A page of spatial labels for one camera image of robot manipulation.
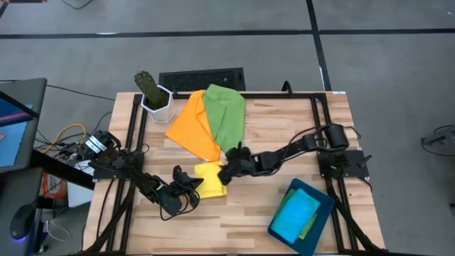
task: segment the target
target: cactus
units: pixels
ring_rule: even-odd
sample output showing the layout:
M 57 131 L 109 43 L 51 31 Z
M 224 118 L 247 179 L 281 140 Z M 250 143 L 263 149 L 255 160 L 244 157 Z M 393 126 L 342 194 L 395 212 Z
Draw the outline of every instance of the cactus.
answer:
M 153 110 L 166 106 L 168 102 L 166 93 L 158 89 L 154 78 L 147 71 L 139 71 L 134 76 L 134 81 L 147 98 L 147 106 Z

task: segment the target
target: black aluminum frame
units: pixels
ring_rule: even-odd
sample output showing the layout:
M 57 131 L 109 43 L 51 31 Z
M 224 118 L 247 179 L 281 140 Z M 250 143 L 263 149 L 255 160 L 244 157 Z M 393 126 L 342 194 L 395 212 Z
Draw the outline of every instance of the black aluminum frame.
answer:
M 326 124 L 331 124 L 331 117 L 330 113 L 328 110 L 328 104 L 327 104 L 327 96 L 326 93 L 324 92 L 314 92 L 314 93 L 302 93 L 302 92 L 293 92 L 291 85 L 289 84 L 288 81 L 285 81 L 282 87 L 282 92 L 276 92 L 276 93 L 263 93 L 263 92 L 239 92 L 245 99 L 309 99 L 311 101 L 311 108 L 314 116 L 314 124 L 316 127 L 321 126 L 321 120 L 319 117 L 319 111 L 318 111 L 318 105 L 317 102 L 319 101 L 322 105 L 323 109 L 323 115 L 324 119 L 326 120 Z M 184 93 L 178 93 L 175 92 L 173 94 L 173 98 L 176 100 L 179 99 L 188 99 L 190 97 L 191 93 L 190 92 L 184 92 Z M 136 122 L 137 118 L 137 111 L 139 110 L 138 106 L 140 104 L 140 98 L 141 95 L 137 94 L 134 96 L 134 101 L 133 101 L 133 108 L 132 108 L 132 114 L 129 120 L 129 127 L 128 127 L 128 133 L 127 133 L 127 142 L 125 144 L 125 147 L 130 149 L 131 147 L 131 142 L 132 142 L 132 135 L 134 131 L 134 124 Z M 145 134 L 145 125 L 146 125 L 146 118 L 147 118 L 147 113 L 146 110 L 142 110 L 142 116 L 141 116 L 141 123 L 139 127 L 139 135 L 138 135 L 138 140 L 137 140 L 137 148 L 140 148 L 142 146 L 143 140 L 144 140 L 144 134 Z M 324 177 L 326 181 L 326 187 L 327 187 L 327 192 L 330 196 L 332 191 L 335 193 L 333 189 L 333 181 L 332 178 L 329 177 Z M 343 185 L 339 185 L 340 192 L 342 195 L 343 199 L 343 204 L 346 205 L 346 208 L 349 210 L 349 205 L 348 205 L 348 196 L 346 193 L 346 187 L 344 186 L 344 180 L 343 178 L 338 179 L 338 182 L 342 182 Z M 112 212 L 112 216 L 117 212 L 119 205 L 122 201 L 122 194 L 123 194 L 123 185 L 124 180 L 120 179 L 119 180 L 119 185 L 117 187 L 117 192 L 115 196 L 115 202 L 114 202 L 114 210 Z M 126 248 L 127 248 L 127 242 L 128 242 L 128 234 L 129 234 L 129 227 L 131 223 L 131 218 L 132 218 L 132 204 L 128 207 L 126 213 L 125 213 L 125 219 L 124 219 L 124 224 L 122 228 L 122 237 L 120 240 L 120 249 L 119 250 L 112 250 L 113 249 L 113 243 L 114 243 L 114 237 L 115 237 L 115 229 L 112 231 L 109 240 L 107 241 L 107 247 L 106 247 L 106 252 L 112 252 L 112 253 L 125 253 Z M 337 248 L 338 248 L 338 253 L 345 252 L 346 249 L 344 248 L 343 245 L 343 236 L 341 233 L 341 226 L 340 226 L 340 221 L 338 217 L 338 213 L 336 209 L 334 208 L 332 211 L 332 221 L 333 221 L 333 229 L 335 232 L 336 236 L 336 243 L 337 243 Z M 351 248 L 354 250 L 357 250 L 357 241 L 355 239 L 355 236 L 352 233 L 352 230 L 348 227 L 349 230 L 349 238 L 350 238 L 350 243 L 351 243 Z
M 91 175 L 64 164 L 35 149 L 31 152 L 31 159 L 28 167 L 41 167 L 47 174 L 57 176 L 65 181 L 82 186 L 83 188 L 88 188 L 90 190 L 95 188 L 95 182 L 93 182 L 93 177 Z

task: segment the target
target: blue tray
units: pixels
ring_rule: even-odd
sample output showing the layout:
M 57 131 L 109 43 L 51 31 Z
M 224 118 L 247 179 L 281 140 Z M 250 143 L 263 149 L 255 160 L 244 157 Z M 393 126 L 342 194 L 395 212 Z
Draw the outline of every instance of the blue tray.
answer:
M 305 236 L 305 239 L 296 239 L 293 244 L 289 244 L 286 240 L 281 238 L 276 232 L 274 232 L 270 226 L 272 225 L 273 221 L 270 223 L 268 232 L 274 238 L 280 240 L 290 248 L 294 249 L 300 255 L 303 256 L 312 256 L 314 254 L 314 250 L 318 244 L 319 238 L 321 237 L 322 230 L 326 225 L 328 216 L 331 214 L 333 209 L 334 201 L 330 196 L 327 196 L 325 193 L 318 191 L 315 188 L 312 188 L 310 185 L 304 183 L 303 181 L 295 178 L 292 180 L 291 185 L 288 187 L 286 194 L 288 194 L 290 189 L 303 189 L 307 194 L 309 194 L 312 198 L 316 199 L 321 203 L 318 210 L 316 211 L 316 219 L 314 220 L 313 225 L 311 226 L 310 230 Z

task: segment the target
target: desk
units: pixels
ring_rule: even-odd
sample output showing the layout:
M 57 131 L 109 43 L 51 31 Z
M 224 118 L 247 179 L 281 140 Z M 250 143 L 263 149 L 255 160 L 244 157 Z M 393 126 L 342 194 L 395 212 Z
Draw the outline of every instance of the desk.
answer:
M 332 122 L 353 125 L 348 98 L 345 94 L 327 92 L 328 108 Z M 134 93 L 119 93 L 114 105 L 109 131 L 122 143 L 127 137 Z M 186 100 L 174 100 L 179 113 Z M 137 138 L 140 114 L 136 119 L 134 138 Z M 146 122 L 144 143 L 150 146 L 146 153 L 144 172 L 159 175 L 172 181 L 172 170 L 181 165 L 188 174 L 202 161 L 168 139 L 164 132 L 170 124 Z M 313 127 L 311 103 L 306 99 L 248 99 L 246 100 L 245 144 L 253 153 L 274 151 L 285 146 L 293 135 Z M 347 129 L 350 147 L 358 141 L 352 130 Z M 192 213 L 163 222 L 159 206 L 150 203 L 136 190 L 132 223 L 129 230 L 127 254 L 183 254 L 183 253 L 295 253 L 267 233 L 267 226 L 293 178 L 300 178 L 310 186 L 326 192 L 324 180 L 319 175 L 316 153 L 308 153 L 288 161 L 280 171 L 270 177 L 234 178 L 227 186 L 227 195 L 203 199 Z M 379 247 L 384 247 L 370 188 L 356 178 L 346 178 L 346 190 L 354 219 L 365 234 Z M 87 218 L 84 234 L 86 249 L 95 241 L 98 218 L 109 181 L 100 181 Z M 106 202 L 101 230 L 112 214 L 114 183 Z M 346 224 L 341 218 L 345 247 L 349 248 Z M 117 226 L 114 249 L 119 248 L 122 221 Z M 337 252 L 333 223 L 328 219 L 317 253 Z

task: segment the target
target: cable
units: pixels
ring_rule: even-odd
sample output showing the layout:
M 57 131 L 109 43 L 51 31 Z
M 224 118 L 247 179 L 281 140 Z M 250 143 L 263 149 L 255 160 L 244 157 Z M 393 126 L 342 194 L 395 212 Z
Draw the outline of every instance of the cable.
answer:
M 47 191 L 45 191 L 44 193 L 41 194 L 41 196 L 44 196 L 47 192 L 53 190 L 54 188 L 57 188 L 58 185 L 60 185 L 61 183 L 63 182 L 63 180 L 61 179 L 59 183 L 55 184 L 52 188 L 49 188 Z
M 190 203 L 190 199 L 188 198 L 188 196 L 186 194 L 184 196 L 186 198 L 186 204 L 185 204 L 185 207 L 183 207 L 182 211 L 186 210 L 188 207 L 188 204 Z
M 82 227 L 82 235 L 81 235 L 81 238 L 80 238 L 80 249 L 79 251 L 82 251 L 84 249 L 84 232 L 85 232 L 85 226 L 87 224 L 85 224 L 83 227 Z
M 40 146 L 34 147 L 33 149 L 38 150 L 38 149 L 44 149 L 45 146 L 49 146 L 49 144 L 46 142 L 45 144 L 42 144 Z M 59 149 L 49 149 L 49 151 L 60 151 Z
M 0 82 L 17 82 L 17 81 L 20 81 L 20 80 L 0 80 Z M 65 91 L 68 91 L 68 92 L 74 92 L 74 93 L 77 93 L 77 94 L 80 94 L 80 95 L 85 95 L 85 96 L 90 96 L 90 97 L 97 97 L 97 98 L 100 98 L 100 99 L 103 99 L 103 100 L 115 101 L 115 99 L 112 99 L 112 98 L 103 97 L 103 96 L 99 96 L 99 95 L 91 95 L 90 93 L 78 92 L 78 91 L 67 89 L 67 88 L 60 87 L 60 86 L 55 86 L 55 85 L 46 85 L 46 86 L 52 87 L 52 88 L 55 88 L 55 89 L 65 90 Z
M 60 136 L 62 135 L 62 133 L 65 132 L 66 130 L 68 130 L 69 128 L 73 128 L 73 127 L 80 127 L 80 128 L 82 128 L 82 130 L 84 131 L 84 137 L 83 137 L 83 139 L 85 139 L 85 137 L 87 136 L 87 130 L 85 129 L 85 126 L 82 125 L 82 124 L 71 124 L 71 125 L 68 125 L 67 127 L 63 128 L 63 129 L 57 134 L 57 137 L 54 139 L 54 141 L 52 142 L 52 144 L 49 145 L 47 149 L 44 149 L 41 153 L 46 154 L 46 153 L 49 151 L 49 149 L 50 149 L 52 146 L 55 145 L 55 143 L 56 143 L 57 140 L 60 138 Z
M 74 93 L 77 93 L 77 94 L 80 94 L 80 95 L 85 95 L 85 96 L 90 96 L 90 97 L 96 97 L 96 98 L 100 98 L 100 99 L 103 99 L 103 100 L 115 101 L 115 99 L 112 99 L 112 98 L 103 97 L 103 96 L 99 96 L 99 95 L 91 95 L 91 94 L 89 94 L 89 93 L 78 92 L 78 91 L 75 91 L 75 90 L 71 90 L 71 89 L 67 89 L 67 88 L 63 88 L 63 87 L 59 87 L 59 86 L 55 86 L 55 85 L 47 85 L 47 86 L 48 86 L 48 87 L 52 87 L 52 88 L 56 88 L 56 89 L 60 89 L 60 90 L 65 90 L 65 91 L 68 91 L 68 92 L 74 92 Z
M 428 149 L 425 148 L 425 145 L 424 145 L 424 138 L 420 138 L 420 146 L 422 146 L 422 148 L 430 153 L 430 154 L 434 154 L 434 155 L 437 155 L 437 156 L 455 156 L 455 154 L 440 154 L 440 153 L 436 153 L 436 152 L 433 152 L 433 151 L 430 151 Z
M 102 117 L 100 118 L 100 120 L 99 120 L 98 123 L 97 123 L 97 126 L 90 132 L 90 135 L 92 135 L 94 132 L 97 131 L 99 125 L 101 124 L 101 121 L 102 121 L 108 114 L 112 114 L 112 111 L 106 112 L 104 115 L 102 115 Z M 70 138 L 73 138 L 73 137 L 77 137 L 77 136 L 80 136 L 80 135 L 83 135 L 83 134 L 84 134 L 84 133 L 81 132 L 81 133 L 78 133 L 78 134 L 73 134 L 73 135 L 64 137 L 64 138 L 62 138 L 62 139 L 59 139 L 55 144 L 58 145 L 58 146 L 61 146 L 61 145 L 59 145 L 59 143 L 64 142 L 64 141 L 67 140 L 67 139 L 70 139 Z M 40 148 L 43 147 L 43 146 L 51 145 L 50 142 L 43 142 L 43 141 L 41 141 L 41 140 L 39 140 L 39 139 L 35 139 L 35 140 L 38 141 L 38 142 L 43 143 L 43 145 L 40 145 L 40 146 L 36 147 L 35 149 L 40 149 Z
M 143 152 L 143 154 L 147 154 L 150 151 L 150 146 L 147 143 L 143 143 L 141 147 L 147 146 L 147 151 Z
M 370 190 L 373 191 L 373 186 L 371 186 L 371 183 L 368 182 L 366 180 L 366 178 L 361 178 L 361 177 L 357 177 L 357 178 L 360 179 L 361 181 L 363 181 L 365 184 L 367 184 L 370 187 Z
M 198 193 L 195 189 L 192 189 L 192 188 L 189 188 L 189 187 L 185 187 L 184 185 L 180 184 L 180 183 L 177 182 L 177 181 L 174 181 L 174 182 L 175 182 L 177 185 L 181 186 L 182 188 L 187 189 L 187 190 L 189 190 L 190 192 L 195 193 L 195 194 L 197 195 L 197 197 L 198 197 L 198 204 L 195 205 L 194 208 L 192 208 L 192 209 L 190 209 L 190 210 L 187 210 L 187 211 L 184 211 L 184 210 L 186 209 L 186 207 L 188 206 L 188 204 L 187 204 L 187 205 L 185 206 L 185 208 L 184 208 L 182 211 L 180 211 L 179 213 L 177 213 L 177 214 L 175 214 L 175 215 L 172 215 L 171 217 L 166 218 L 166 219 L 163 218 L 163 214 L 162 214 L 162 208 L 163 208 L 163 207 L 161 206 L 161 204 L 159 204 L 159 205 L 160 205 L 160 208 L 159 208 L 159 215 L 160 215 L 160 217 L 161 217 L 161 219 L 162 219 L 163 221 L 170 220 L 170 219 L 172 219 L 172 218 L 174 218 L 174 217 L 176 217 L 176 216 L 182 215 L 182 214 L 190 213 L 190 212 L 192 212 L 193 210 L 195 210 L 195 209 L 199 206 L 200 195 L 199 195 L 199 193 Z
M 352 129 L 356 134 L 357 134 L 357 139 L 360 139 L 362 137 L 362 135 L 360 135 L 360 133 L 357 132 L 357 130 L 353 127 L 353 126 L 349 126 L 349 127 L 344 127 L 345 129 L 346 128 L 350 128 Z
M 315 129 L 316 127 L 312 127 L 312 128 L 308 128 L 308 129 L 305 129 L 303 131 L 300 131 L 300 132 L 297 132 L 297 134 L 295 134 L 291 140 L 289 141 L 289 143 L 286 145 L 286 148 L 284 149 L 284 153 L 283 153 L 283 159 L 282 159 L 282 162 L 281 164 L 278 166 L 278 168 L 276 170 L 274 170 L 273 172 L 271 172 L 270 174 L 267 174 L 267 176 L 272 176 L 274 175 L 275 173 L 277 173 L 280 168 L 283 166 L 284 162 L 285 161 L 288 161 L 288 160 L 291 160 L 293 159 L 294 157 L 297 157 L 297 156 L 300 156 L 301 154 L 305 153 L 305 152 L 301 152 L 299 154 L 297 154 L 296 156 L 291 156 L 290 158 L 286 159 L 286 155 L 287 155 L 287 152 L 288 152 L 288 149 L 289 149 L 289 145 L 301 134 L 307 132 L 307 131 L 311 131 L 312 129 Z
M 109 183 L 109 186 L 107 187 L 107 190 L 106 190 L 105 199 L 103 199 L 103 201 L 102 201 L 100 219 L 98 220 L 98 226 L 97 226 L 97 238 L 100 236 L 100 226 L 101 226 L 102 212 L 105 209 L 107 195 L 109 194 L 113 183 L 114 183 L 114 179 L 112 179 L 111 182 Z
M 47 142 L 50 144 L 50 141 L 49 141 L 49 140 L 40 132 L 39 129 L 37 129 L 36 131 L 42 136 L 42 138 L 43 138 L 45 141 L 47 141 Z
M 68 234 L 68 237 L 70 239 L 72 239 L 70 233 L 68 232 L 68 230 L 66 230 L 65 228 L 62 228 L 62 227 L 59 227 L 57 226 L 55 223 L 54 223 L 54 220 L 50 220 L 50 224 L 54 225 L 56 228 L 60 228 L 61 230 L 65 231 L 67 234 Z M 50 233 L 50 226 L 49 226 L 49 221 L 47 221 L 47 227 L 48 227 L 48 234 L 55 240 L 58 240 L 58 241 L 61 241 L 61 242 L 67 242 L 67 240 L 62 240 L 62 239 L 59 239 L 59 238 L 56 238 L 55 236 L 53 236 L 51 233 Z
M 63 2 L 64 4 L 66 4 L 67 6 L 73 8 L 73 9 L 75 9 L 75 10 L 80 10 L 80 9 L 86 7 L 86 6 L 87 6 L 88 4 L 90 4 L 92 1 L 93 1 L 93 0 L 89 0 L 86 4 L 82 5 L 81 7 L 74 7 L 74 6 L 72 6 L 71 4 L 67 3 L 65 0 L 62 0 L 62 2 Z
M 437 127 L 436 129 L 433 130 L 433 133 L 436 133 L 437 130 L 439 130 L 439 129 L 446 128 L 446 127 L 450 127 L 450 126 L 452 126 L 452 124 L 442 125 L 442 126 L 440 126 L 440 127 Z
M 100 120 L 98 121 L 98 123 L 97 123 L 97 125 L 95 126 L 95 128 L 92 130 L 92 132 L 90 132 L 90 136 L 93 135 L 93 134 L 97 131 L 99 125 L 101 124 L 101 121 L 102 121 L 108 114 L 112 114 L 112 111 L 106 112 L 104 115 L 102 115 L 102 117 L 101 117 Z

